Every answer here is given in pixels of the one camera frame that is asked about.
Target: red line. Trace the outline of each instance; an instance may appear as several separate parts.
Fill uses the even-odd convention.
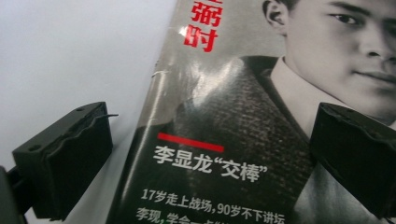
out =
[[[158,139],[161,139],[164,141],[179,143],[179,144],[183,144],[183,145],[190,146],[190,147],[199,147],[199,148],[217,151],[217,152],[224,151],[224,147],[220,146],[220,145],[214,145],[214,144],[210,144],[210,143],[206,143],[206,142],[195,141],[195,140],[191,140],[189,138],[182,138],[182,137],[174,136],[174,135],[167,134],[167,133],[158,133],[157,137],[158,137]]]

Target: white background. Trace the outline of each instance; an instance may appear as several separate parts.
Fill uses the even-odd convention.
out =
[[[0,1],[0,165],[11,169],[13,149],[81,105],[120,114],[110,159],[64,223],[105,223],[175,5]]]

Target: white shirt collar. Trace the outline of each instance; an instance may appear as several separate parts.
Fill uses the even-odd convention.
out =
[[[277,60],[271,79],[283,103],[309,138],[320,102],[348,107],[291,71],[283,58]]]

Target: magazine cover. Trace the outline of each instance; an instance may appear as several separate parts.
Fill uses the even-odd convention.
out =
[[[395,15],[393,0],[178,1],[107,223],[392,223],[308,143],[320,102],[393,123]]]

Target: man's hair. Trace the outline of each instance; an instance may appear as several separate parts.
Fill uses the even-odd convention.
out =
[[[298,2],[298,0],[277,0],[277,1],[285,4],[285,6],[288,8],[289,11],[292,11]]]
[[[276,1],[284,4],[289,11],[292,11],[299,0],[276,0]],[[264,14],[267,11],[268,3],[269,1],[264,1],[264,3],[262,4],[262,10],[264,11]]]

